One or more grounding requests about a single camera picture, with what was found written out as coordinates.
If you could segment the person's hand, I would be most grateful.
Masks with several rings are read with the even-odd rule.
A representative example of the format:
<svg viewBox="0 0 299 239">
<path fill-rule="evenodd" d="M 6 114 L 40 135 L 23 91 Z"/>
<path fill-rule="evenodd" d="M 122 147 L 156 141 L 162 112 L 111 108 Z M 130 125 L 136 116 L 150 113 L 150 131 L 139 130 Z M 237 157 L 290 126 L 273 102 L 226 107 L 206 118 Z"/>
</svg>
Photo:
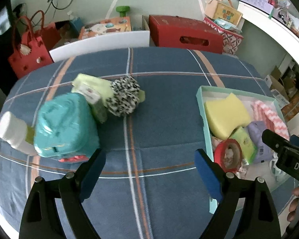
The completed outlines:
<svg viewBox="0 0 299 239">
<path fill-rule="evenodd" d="M 297 188 L 293 189 L 292 194 L 294 196 L 294 199 L 291 202 L 291 204 L 289 205 L 289 209 L 288 209 L 289 213 L 288 213 L 288 216 L 287 216 L 287 221 L 288 222 L 292 222 L 295 218 L 295 211 L 297 209 L 298 202 L 299 202 L 299 186 Z"/>
</svg>

